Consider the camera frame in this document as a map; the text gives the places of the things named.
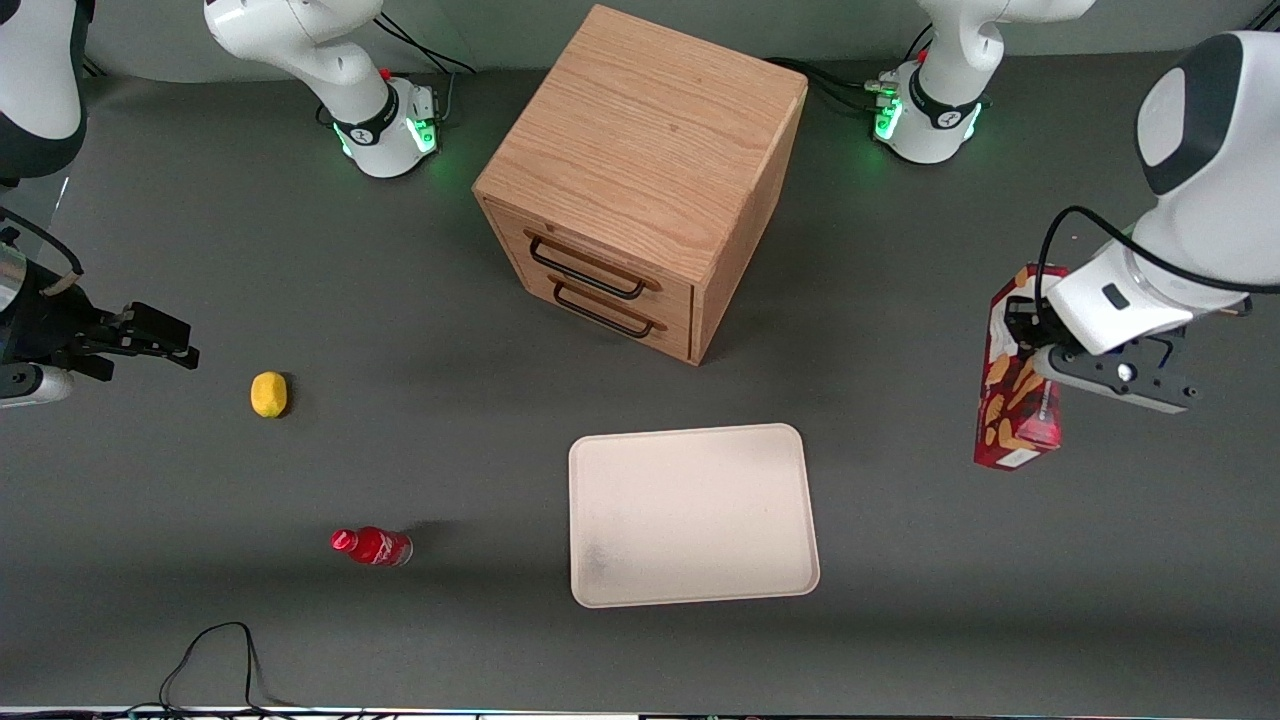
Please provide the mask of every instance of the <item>drawer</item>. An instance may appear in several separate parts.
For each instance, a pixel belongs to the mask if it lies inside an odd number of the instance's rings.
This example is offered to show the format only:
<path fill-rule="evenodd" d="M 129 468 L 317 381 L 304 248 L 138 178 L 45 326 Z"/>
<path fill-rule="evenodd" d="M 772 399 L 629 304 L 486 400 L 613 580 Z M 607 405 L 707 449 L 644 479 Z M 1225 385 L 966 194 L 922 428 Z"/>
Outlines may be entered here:
<path fill-rule="evenodd" d="M 525 288 L 534 296 L 552 302 L 591 323 L 648 345 L 678 360 L 689 361 L 689 320 L 663 320 L 623 306 L 617 299 L 603 296 L 554 273 L 525 275 Z"/>
<path fill-rule="evenodd" d="M 687 327 L 692 309 L 692 286 L 652 270 L 626 268 L 625 261 L 602 258 L 563 231 L 488 204 L 490 218 L 507 254 L 525 279 L 548 273 L 567 283 L 589 288 L 613 305 L 646 318 Z"/>

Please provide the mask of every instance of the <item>cardboard box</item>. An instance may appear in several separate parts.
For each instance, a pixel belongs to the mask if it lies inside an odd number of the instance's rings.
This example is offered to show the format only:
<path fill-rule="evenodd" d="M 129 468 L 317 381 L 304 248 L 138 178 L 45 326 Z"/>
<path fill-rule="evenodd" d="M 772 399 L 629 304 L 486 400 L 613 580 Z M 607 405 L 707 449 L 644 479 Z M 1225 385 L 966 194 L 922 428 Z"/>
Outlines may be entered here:
<path fill-rule="evenodd" d="M 1048 292 L 1066 273 L 1046 265 L 1042 290 Z M 1034 282 L 1036 265 L 1029 264 L 991 299 L 973 461 L 996 470 L 1016 470 L 1062 442 L 1057 383 L 1032 369 L 1032 351 L 1018 347 L 1005 324 L 1009 299 L 1033 297 Z"/>
<path fill-rule="evenodd" d="M 472 190 L 530 293 L 696 365 L 778 202 L 806 87 L 596 5 Z"/>

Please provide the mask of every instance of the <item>bottle cap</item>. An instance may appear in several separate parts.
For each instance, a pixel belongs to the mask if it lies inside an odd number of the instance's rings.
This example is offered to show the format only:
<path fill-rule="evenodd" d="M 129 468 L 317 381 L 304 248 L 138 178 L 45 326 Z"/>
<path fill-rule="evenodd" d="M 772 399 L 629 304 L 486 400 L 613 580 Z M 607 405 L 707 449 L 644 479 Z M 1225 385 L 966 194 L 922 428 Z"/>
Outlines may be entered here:
<path fill-rule="evenodd" d="M 347 529 L 338 530 L 329 538 L 329 544 L 338 552 L 349 552 L 356 547 L 356 533 Z"/>

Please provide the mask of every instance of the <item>lemon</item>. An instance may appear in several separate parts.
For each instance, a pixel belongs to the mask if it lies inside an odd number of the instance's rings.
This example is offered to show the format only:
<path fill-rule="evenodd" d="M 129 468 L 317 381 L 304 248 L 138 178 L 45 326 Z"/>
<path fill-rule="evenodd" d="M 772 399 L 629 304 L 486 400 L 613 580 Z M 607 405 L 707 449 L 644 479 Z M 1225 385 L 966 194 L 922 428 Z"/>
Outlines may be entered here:
<path fill-rule="evenodd" d="M 280 373 L 262 373 L 253 378 L 253 387 L 248 393 L 253 411 L 264 418 L 279 418 L 284 413 L 284 406 L 289 401 L 289 389 Z"/>

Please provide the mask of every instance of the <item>gray tabletop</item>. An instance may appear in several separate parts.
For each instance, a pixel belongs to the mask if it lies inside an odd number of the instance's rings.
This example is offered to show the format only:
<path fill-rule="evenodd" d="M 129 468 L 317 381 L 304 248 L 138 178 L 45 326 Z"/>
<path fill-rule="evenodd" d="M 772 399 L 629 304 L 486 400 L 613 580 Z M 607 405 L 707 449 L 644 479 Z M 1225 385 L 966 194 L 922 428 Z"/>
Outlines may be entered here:
<path fill-rule="evenodd" d="M 539 73 L 461 78 L 443 151 L 394 181 L 301 83 L 99 85 L 52 229 L 97 304 L 173 313 L 204 359 L 0 419 L 0 702 L 150 700 L 241 619 L 308 705 L 1276 716 L 1275 304 L 1192 329 L 1194 413 L 1064 393 L 1061 451 L 970 462 L 987 302 L 1061 206 L 1152 204 L 1130 123 L 1169 63 L 1011 59 L 932 168 L 810 99 L 703 368 L 516 281 L 470 184 Z M 1100 242 L 1069 223 L 1056 258 Z M 248 409 L 266 369 L 294 378 L 282 421 Z M 760 421 L 804 436 L 813 594 L 573 602 L 576 438 Z M 328 550 L 362 523 L 411 528 L 412 564 Z M 238 643 L 174 698 L 234 705 Z"/>

